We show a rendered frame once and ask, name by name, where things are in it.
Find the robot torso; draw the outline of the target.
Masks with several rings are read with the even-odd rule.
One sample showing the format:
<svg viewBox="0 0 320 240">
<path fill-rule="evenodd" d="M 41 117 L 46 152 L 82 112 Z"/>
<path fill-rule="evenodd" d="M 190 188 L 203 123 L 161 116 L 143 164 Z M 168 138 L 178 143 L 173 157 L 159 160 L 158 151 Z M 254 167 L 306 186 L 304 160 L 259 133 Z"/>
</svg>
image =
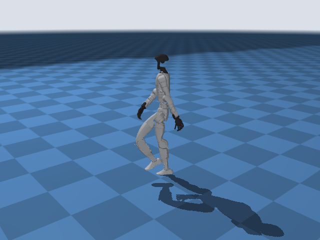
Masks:
<svg viewBox="0 0 320 240">
<path fill-rule="evenodd" d="M 166 77 L 167 86 L 168 86 L 169 93 L 170 93 L 170 74 L 169 73 L 164 73 L 164 72 L 162 73 L 162 72 L 163 71 L 161 71 L 161 73 L 157 74 L 156 80 L 155 80 L 155 86 L 156 86 L 157 100 L 160 102 L 159 103 L 159 108 L 157 109 L 157 112 L 160 113 L 160 114 L 163 112 L 165 114 L 165 117 L 164 117 L 164 120 L 165 120 L 169 116 L 169 109 L 168 109 L 167 103 L 163 101 L 163 96 L 165 94 L 162 91 L 162 88 L 161 88 L 161 86 L 159 84 L 158 78 L 161 75 L 164 75 Z"/>
</svg>

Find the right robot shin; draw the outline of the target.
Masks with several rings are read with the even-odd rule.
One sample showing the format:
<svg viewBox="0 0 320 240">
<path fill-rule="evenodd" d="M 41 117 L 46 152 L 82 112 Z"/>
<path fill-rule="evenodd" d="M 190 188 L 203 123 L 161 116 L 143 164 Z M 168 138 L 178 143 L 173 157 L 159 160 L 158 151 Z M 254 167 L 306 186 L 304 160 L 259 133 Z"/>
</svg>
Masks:
<svg viewBox="0 0 320 240">
<path fill-rule="evenodd" d="M 160 158 L 162 160 L 162 164 L 164 167 L 164 171 L 167 171 L 169 168 L 168 166 L 169 148 L 168 146 L 166 148 L 161 148 L 158 143 L 158 149 L 159 149 Z"/>
</svg>

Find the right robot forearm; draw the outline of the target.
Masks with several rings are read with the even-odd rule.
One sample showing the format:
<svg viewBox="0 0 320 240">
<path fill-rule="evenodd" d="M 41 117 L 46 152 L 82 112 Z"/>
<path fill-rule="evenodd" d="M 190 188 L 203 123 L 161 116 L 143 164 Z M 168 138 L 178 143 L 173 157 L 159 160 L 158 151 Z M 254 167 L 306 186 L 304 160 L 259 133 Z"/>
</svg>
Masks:
<svg viewBox="0 0 320 240">
<path fill-rule="evenodd" d="M 147 108 L 151 103 L 152 103 L 152 101 L 154 100 L 154 99 L 156 99 L 156 95 L 153 93 L 153 91 L 152 91 L 152 93 L 151 93 L 151 95 L 149 96 L 149 98 L 145 101 L 146 102 L 146 105 L 145 105 L 145 107 Z M 144 102 L 143 102 L 144 103 Z M 143 104 L 142 103 L 142 104 Z"/>
</svg>

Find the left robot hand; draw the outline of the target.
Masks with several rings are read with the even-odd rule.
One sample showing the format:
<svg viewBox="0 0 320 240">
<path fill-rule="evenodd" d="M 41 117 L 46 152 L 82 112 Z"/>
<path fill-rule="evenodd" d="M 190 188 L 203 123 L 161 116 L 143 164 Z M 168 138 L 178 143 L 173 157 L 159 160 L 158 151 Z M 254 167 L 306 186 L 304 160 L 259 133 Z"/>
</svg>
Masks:
<svg viewBox="0 0 320 240">
<path fill-rule="evenodd" d="M 172 116 L 173 116 L 173 119 L 175 120 L 175 128 L 174 129 L 176 129 L 176 127 L 177 127 L 178 128 L 177 131 L 180 131 L 184 127 L 182 120 L 179 118 L 179 115 L 178 115 L 178 117 L 175 117 L 175 115 L 172 114 Z"/>
</svg>

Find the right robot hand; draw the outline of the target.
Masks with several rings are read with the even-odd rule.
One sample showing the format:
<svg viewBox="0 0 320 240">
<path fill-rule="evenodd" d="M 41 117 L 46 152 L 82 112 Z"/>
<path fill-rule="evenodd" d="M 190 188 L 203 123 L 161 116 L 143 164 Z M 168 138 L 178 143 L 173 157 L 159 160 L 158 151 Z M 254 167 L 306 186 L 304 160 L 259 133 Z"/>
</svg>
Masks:
<svg viewBox="0 0 320 240">
<path fill-rule="evenodd" d="M 147 104 L 147 103 L 144 102 L 144 103 L 141 105 L 141 107 L 139 108 L 139 110 L 138 110 L 137 117 L 138 117 L 140 120 L 141 120 L 141 114 L 143 113 L 144 109 L 146 109 L 146 107 L 145 107 L 146 104 Z"/>
</svg>

